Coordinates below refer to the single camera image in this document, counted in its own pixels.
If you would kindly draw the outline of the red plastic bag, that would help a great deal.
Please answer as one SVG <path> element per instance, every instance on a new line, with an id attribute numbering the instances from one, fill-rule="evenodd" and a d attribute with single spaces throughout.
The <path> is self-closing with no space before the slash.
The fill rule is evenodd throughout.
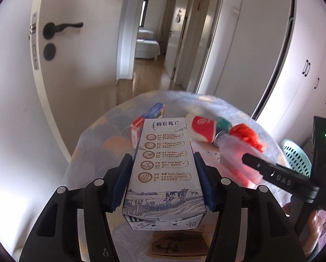
<path id="1" fill-rule="evenodd" d="M 264 145 L 260 141 L 258 134 L 246 124 L 241 123 L 234 125 L 229 130 L 229 134 L 249 144 L 251 147 L 255 148 L 259 152 L 264 152 Z"/>

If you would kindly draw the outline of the tall white milk carton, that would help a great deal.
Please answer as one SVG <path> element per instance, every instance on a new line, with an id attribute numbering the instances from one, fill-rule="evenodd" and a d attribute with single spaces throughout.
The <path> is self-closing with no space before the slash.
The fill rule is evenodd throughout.
<path id="1" fill-rule="evenodd" d="M 122 214 L 137 231 L 196 229 L 206 213 L 184 118 L 147 119 Z"/>

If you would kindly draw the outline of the white bedroom door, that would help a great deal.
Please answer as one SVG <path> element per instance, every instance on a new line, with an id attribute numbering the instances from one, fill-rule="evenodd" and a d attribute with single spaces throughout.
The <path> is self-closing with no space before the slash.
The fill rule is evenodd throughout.
<path id="1" fill-rule="evenodd" d="M 33 0 L 30 46 L 33 76 L 46 120 L 69 160 L 80 135 L 116 105 L 117 46 L 123 0 Z M 83 22 L 50 40 L 49 23 Z M 56 47 L 53 60 L 43 49 Z"/>

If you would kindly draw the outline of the mint green laundry basket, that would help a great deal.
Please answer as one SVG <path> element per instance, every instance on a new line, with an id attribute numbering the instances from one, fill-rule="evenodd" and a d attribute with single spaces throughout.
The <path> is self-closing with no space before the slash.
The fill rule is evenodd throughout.
<path id="1" fill-rule="evenodd" d="M 281 149 L 292 170 L 309 177 L 311 174 L 311 161 L 306 153 L 291 140 L 281 142 Z"/>

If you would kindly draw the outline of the green wrapper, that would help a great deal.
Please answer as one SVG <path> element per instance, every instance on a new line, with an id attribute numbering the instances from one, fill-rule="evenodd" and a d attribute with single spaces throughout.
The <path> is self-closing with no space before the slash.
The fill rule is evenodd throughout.
<path id="1" fill-rule="evenodd" d="M 216 121 L 216 134 L 220 132 L 228 133 L 231 128 L 232 128 L 232 123 L 223 117 L 220 117 Z"/>

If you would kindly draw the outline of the white wardrobe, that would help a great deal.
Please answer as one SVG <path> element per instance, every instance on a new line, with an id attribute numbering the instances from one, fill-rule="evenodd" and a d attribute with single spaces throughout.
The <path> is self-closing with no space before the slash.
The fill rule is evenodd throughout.
<path id="1" fill-rule="evenodd" d="M 304 144 L 313 117 L 326 116 L 324 1 L 223 0 L 198 91 L 240 109 L 274 141 Z"/>

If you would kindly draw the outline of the black door lock knob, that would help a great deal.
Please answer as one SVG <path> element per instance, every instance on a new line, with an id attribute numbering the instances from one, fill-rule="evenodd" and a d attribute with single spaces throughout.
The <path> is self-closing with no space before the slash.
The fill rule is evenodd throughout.
<path id="1" fill-rule="evenodd" d="M 56 55 L 56 47 L 53 43 L 48 43 L 43 49 L 43 57 L 46 61 L 51 61 Z"/>

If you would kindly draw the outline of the far room bed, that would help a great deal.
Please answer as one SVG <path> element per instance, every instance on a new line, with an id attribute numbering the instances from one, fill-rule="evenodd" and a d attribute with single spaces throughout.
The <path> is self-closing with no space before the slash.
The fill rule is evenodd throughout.
<path id="1" fill-rule="evenodd" d="M 157 60 L 160 55 L 160 45 L 154 39 L 154 32 L 140 28 L 137 33 L 135 58 Z"/>

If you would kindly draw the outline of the wall light switch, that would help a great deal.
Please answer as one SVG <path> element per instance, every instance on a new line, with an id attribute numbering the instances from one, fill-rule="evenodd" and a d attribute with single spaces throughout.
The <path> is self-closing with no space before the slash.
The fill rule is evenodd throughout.
<path id="1" fill-rule="evenodd" d="M 240 14 L 240 9 L 238 9 L 238 8 L 236 8 L 236 7 L 232 7 L 232 14 L 234 15 L 234 16 L 239 16 L 239 14 Z"/>

